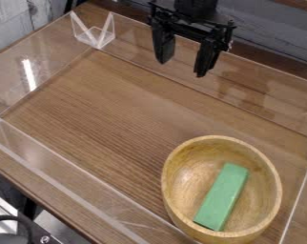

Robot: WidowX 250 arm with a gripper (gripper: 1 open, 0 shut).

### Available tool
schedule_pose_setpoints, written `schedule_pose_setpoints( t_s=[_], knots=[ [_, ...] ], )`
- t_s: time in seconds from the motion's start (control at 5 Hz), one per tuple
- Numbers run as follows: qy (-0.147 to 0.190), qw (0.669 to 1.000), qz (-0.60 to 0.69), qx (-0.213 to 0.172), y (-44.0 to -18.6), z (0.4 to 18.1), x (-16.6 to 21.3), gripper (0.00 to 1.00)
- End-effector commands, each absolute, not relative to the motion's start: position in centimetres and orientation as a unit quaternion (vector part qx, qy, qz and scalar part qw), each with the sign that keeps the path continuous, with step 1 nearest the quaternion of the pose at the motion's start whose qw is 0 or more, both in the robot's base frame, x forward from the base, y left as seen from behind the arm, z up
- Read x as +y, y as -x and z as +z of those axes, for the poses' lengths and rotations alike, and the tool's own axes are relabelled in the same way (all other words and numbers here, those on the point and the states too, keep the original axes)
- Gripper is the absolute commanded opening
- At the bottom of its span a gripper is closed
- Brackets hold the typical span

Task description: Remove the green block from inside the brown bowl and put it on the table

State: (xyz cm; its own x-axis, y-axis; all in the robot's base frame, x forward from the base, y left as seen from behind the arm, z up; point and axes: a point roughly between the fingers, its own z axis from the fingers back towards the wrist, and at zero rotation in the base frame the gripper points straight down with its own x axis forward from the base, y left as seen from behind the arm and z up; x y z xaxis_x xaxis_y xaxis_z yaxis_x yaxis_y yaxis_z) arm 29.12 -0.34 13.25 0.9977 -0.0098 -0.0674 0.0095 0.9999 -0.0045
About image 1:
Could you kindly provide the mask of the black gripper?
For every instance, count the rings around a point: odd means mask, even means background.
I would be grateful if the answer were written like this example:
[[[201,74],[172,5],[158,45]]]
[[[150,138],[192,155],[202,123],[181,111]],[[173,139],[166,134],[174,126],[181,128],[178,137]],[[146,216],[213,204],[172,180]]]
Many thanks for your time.
[[[234,20],[217,11],[218,0],[150,0],[149,25],[153,52],[160,64],[174,55],[176,35],[201,42],[193,71],[204,77],[214,66],[220,50],[226,51],[237,27]]]

